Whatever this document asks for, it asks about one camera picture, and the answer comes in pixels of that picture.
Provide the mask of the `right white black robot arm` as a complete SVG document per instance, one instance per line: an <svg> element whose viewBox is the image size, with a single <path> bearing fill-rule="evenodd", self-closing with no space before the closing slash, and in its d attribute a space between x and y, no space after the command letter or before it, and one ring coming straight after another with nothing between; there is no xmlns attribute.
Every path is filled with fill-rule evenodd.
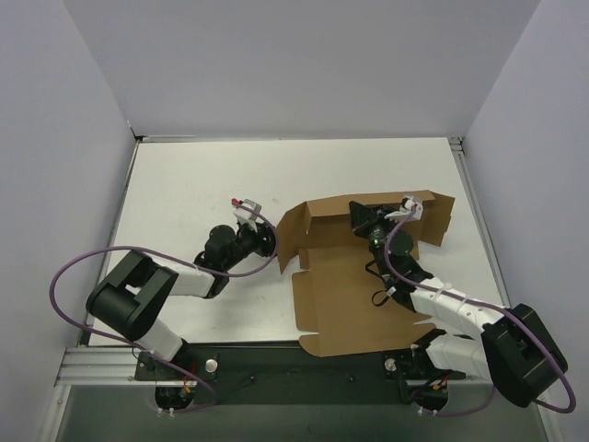
<svg viewBox="0 0 589 442"><path fill-rule="evenodd" d="M412 346L416 367L486 379L519 407L565 379L568 363L532 308L469 297L412 257L413 239L402 228L421 218L420 202L411 196L399 206L351 201L349 209L352 233L367 240L373 255L365 270L382 283L385 299L455 329L434 330L417 341Z"/></svg>

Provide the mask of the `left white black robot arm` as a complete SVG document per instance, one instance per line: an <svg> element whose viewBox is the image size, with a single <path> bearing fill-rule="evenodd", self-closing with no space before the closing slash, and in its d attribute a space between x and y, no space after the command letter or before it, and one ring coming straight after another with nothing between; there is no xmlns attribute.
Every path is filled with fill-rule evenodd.
<svg viewBox="0 0 589 442"><path fill-rule="evenodd" d="M171 296L212 299L236 275L232 270L249 255L271 258L276 252L274 228L261 222L237 229L214 227L188 267L170 259L156 260L129 251L91 292L86 309L126 340L156 355L156 368L167 378L188 370L183 340L158 318Z"/></svg>

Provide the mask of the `brown cardboard box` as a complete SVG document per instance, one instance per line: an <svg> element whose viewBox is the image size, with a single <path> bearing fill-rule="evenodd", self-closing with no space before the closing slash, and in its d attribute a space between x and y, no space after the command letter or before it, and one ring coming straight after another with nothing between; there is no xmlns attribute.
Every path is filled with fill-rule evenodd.
<svg viewBox="0 0 589 442"><path fill-rule="evenodd" d="M302 202L276 227L277 259L291 277L299 342L313 356L353 355L405 349L434 329L431 317L389 300L376 307L383 283L365 270L374 256L367 240L352 233L349 203L398 207L407 192L344 194Z"/></svg>

